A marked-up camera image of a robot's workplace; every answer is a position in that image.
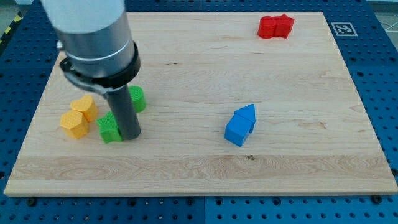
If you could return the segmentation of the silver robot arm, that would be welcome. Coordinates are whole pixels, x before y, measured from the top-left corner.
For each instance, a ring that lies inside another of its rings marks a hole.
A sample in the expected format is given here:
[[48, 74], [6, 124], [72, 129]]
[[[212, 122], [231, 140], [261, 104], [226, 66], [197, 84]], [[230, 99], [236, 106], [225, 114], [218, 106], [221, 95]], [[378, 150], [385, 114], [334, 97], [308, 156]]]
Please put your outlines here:
[[123, 0], [42, 0], [66, 59], [65, 78], [78, 88], [109, 98], [128, 94], [139, 70]]

